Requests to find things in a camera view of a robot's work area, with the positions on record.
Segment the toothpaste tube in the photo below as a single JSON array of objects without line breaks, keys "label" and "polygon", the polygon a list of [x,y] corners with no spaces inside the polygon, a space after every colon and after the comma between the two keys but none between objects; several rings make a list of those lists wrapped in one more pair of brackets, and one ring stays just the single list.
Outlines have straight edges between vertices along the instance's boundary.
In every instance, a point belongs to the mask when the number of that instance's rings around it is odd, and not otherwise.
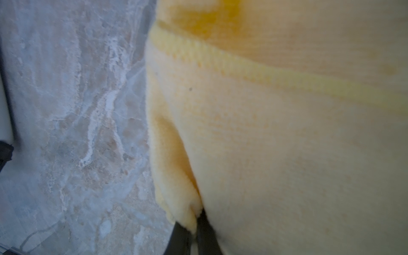
[{"label": "toothpaste tube", "polygon": [[12,145],[14,142],[14,135],[2,79],[0,85],[0,116],[1,141]]}]

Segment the yellow cleaning cloth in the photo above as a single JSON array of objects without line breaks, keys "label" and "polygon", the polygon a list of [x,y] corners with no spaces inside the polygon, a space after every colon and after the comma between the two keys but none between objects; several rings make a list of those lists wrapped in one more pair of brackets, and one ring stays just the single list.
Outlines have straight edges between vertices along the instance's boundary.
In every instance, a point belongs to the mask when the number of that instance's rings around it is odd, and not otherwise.
[{"label": "yellow cleaning cloth", "polygon": [[407,1],[158,1],[157,202],[226,255],[408,252]]}]

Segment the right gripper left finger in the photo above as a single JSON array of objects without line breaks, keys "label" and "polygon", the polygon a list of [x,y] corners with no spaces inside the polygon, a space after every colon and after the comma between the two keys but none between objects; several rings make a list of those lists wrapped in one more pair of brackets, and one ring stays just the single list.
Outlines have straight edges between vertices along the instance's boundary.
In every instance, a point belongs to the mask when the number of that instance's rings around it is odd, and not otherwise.
[{"label": "right gripper left finger", "polygon": [[191,255],[192,241],[191,232],[176,222],[163,255]]}]

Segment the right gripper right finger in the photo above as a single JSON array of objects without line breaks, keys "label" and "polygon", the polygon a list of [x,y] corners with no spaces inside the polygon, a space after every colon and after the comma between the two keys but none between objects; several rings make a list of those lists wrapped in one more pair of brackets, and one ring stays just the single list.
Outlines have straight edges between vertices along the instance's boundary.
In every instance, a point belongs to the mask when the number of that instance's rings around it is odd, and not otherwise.
[{"label": "right gripper right finger", "polygon": [[198,255],[223,255],[205,210],[197,219],[197,245]]}]

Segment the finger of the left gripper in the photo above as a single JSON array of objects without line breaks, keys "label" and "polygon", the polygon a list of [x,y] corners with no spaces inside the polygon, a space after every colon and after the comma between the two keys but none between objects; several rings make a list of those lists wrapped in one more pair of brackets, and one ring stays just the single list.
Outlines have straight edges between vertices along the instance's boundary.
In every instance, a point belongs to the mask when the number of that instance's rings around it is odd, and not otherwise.
[{"label": "finger of the left gripper", "polygon": [[0,141],[0,172],[5,164],[12,160],[14,147],[6,142]]}]

